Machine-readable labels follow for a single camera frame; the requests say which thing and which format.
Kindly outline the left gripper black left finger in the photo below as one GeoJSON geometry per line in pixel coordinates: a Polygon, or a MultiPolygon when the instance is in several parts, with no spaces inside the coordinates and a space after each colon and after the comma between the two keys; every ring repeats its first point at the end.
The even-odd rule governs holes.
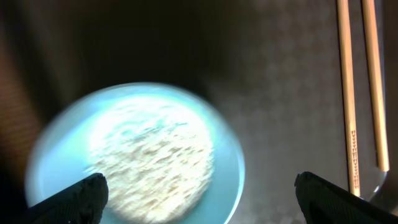
{"type": "Polygon", "coordinates": [[[29,209],[33,224],[99,224],[108,202],[105,176],[95,173],[29,209]]]}

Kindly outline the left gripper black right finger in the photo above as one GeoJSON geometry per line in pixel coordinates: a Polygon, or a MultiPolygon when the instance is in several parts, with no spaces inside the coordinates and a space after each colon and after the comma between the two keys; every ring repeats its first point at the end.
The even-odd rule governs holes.
{"type": "Polygon", "coordinates": [[[298,174],[294,186],[307,223],[397,224],[397,216],[311,172],[298,174]]]}

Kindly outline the light blue rice bowl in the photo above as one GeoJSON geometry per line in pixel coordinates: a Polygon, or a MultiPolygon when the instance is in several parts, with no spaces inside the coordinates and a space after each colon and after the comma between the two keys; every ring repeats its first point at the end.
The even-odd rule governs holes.
{"type": "Polygon", "coordinates": [[[102,223],[226,224],[245,165],[214,107],[173,86],[132,83],[78,100],[45,128],[26,171],[28,206],[94,173],[109,188],[102,223]]]}

